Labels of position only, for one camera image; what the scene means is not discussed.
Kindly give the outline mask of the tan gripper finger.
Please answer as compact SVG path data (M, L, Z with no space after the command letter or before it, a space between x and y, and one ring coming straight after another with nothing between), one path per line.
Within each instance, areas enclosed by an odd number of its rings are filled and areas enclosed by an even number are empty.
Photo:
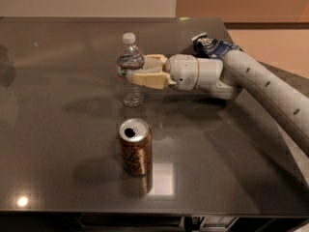
M133 84L145 86L152 89L164 89L170 85L177 84L177 82L173 80L170 74L167 72L136 72L130 74L127 79Z
M144 59L146 67L164 66L167 61L167 57L163 54L147 54Z

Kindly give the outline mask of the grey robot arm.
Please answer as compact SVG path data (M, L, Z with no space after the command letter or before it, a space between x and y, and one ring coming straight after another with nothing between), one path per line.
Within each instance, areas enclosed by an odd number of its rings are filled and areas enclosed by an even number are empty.
M129 71L126 78L153 89L200 89L223 100L232 100L245 90L309 156L309 98L242 51L232 50L221 60L148 55L145 65Z

